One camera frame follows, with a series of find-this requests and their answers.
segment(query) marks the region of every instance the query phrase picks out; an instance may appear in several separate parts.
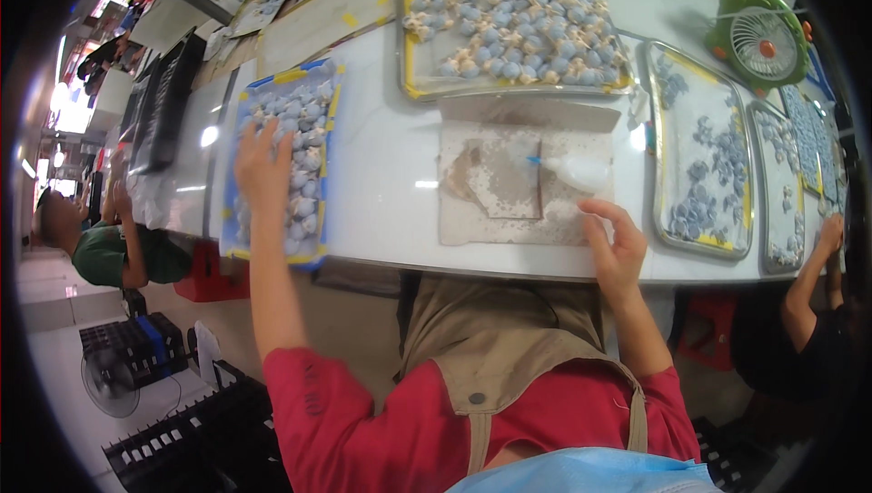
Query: green shirt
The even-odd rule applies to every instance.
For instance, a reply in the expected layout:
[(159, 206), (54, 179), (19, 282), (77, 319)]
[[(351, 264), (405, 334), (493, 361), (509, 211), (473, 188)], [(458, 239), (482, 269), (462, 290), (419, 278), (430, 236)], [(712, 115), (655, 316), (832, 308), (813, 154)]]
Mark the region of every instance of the green shirt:
[[(175, 283), (188, 275), (191, 258), (169, 240), (167, 232), (141, 224), (136, 225), (136, 231), (149, 281)], [(121, 271), (127, 260), (127, 242), (120, 224), (100, 221), (82, 232), (71, 258), (76, 271), (88, 283), (124, 288)]]

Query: black shirt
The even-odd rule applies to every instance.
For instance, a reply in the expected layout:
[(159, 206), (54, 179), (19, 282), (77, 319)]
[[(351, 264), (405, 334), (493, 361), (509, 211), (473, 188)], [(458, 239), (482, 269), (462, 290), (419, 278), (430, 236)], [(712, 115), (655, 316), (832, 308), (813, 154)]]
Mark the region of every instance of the black shirt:
[(811, 338), (796, 352), (781, 321), (789, 285), (758, 287), (739, 299), (730, 332), (730, 356), (748, 387), (802, 402), (827, 396), (852, 364), (844, 305), (817, 315)]
[(120, 38), (121, 36), (118, 35), (115, 39), (103, 43), (97, 50), (88, 54), (85, 59), (93, 61), (97, 66), (102, 65), (104, 61), (109, 62), (109, 64), (113, 63), (115, 61), (115, 53), (118, 51), (118, 39)]

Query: orange knob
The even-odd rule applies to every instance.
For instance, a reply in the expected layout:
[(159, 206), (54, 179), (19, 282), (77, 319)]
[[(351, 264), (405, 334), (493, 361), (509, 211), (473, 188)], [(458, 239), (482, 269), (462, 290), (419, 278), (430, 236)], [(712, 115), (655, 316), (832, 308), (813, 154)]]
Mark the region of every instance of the orange knob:
[(764, 58), (774, 58), (775, 57), (775, 45), (772, 44), (771, 41), (762, 40), (760, 41), (760, 53), (763, 54)]

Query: red shirt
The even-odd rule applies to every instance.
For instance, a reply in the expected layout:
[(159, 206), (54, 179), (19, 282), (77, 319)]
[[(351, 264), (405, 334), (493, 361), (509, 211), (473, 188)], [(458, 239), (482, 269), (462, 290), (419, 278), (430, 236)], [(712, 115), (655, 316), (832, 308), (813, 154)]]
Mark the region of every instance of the red shirt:
[[(299, 493), (445, 491), (466, 475), (469, 419), (455, 415), (435, 362), (412, 370), (373, 415), (372, 397), (343, 362), (310, 349), (277, 349), (263, 362), (282, 460)], [(640, 378), (648, 452), (699, 461), (675, 368)], [(566, 362), (497, 413), (486, 462), (507, 444), (545, 452), (626, 448), (626, 378), (602, 362)]]

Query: hand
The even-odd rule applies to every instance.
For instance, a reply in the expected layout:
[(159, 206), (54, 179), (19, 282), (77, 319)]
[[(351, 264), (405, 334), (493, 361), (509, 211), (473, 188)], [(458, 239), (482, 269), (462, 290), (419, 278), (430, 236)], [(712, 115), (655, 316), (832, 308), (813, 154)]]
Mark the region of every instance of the hand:
[(580, 201), (578, 208), (585, 213), (609, 219), (615, 229), (615, 243), (609, 244), (609, 237), (599, 218), (585, 215), (582, 219), (584, 234), (594, 252), (596, 281), (612, 309), (621, 309), (627, 298), (638, 294), (639, 271), (648, 242), (627, 211), (615, 204), (591, 199)]
[(118, 149), (112, 153), (109, 159), (109, 175), (113, 179), (119, 179), (124, 175), (124, 149)]
[(236, 152), (233, 172), (236, 185), (251, 208), (252, 218), (283, 222), (284, 211), (288, 207), (293, 132), (288, 132), (282, 138), (276, 160), (273, 161), (269, 156), (269, 148), (277, 126), (278, 119), (274, 118), (257, 136), (254, 122), (245, 128)]
[(832, 254), (842, 247), (842, 234), (845, 229), (845, 220), (842, 215), (834, 213), (829, 218), (824, 219), (821, 226), (821, 239), (818, 245), (827, 251), (827, 254)]
[(134, 204), (130, 202), (130, 195), (127, 194), (124, 182), (115, 182), (112, 188), (112, 195), (115, 200), (115, 213), (118, 214), (121, 220), (127, 217), (133, 218)]

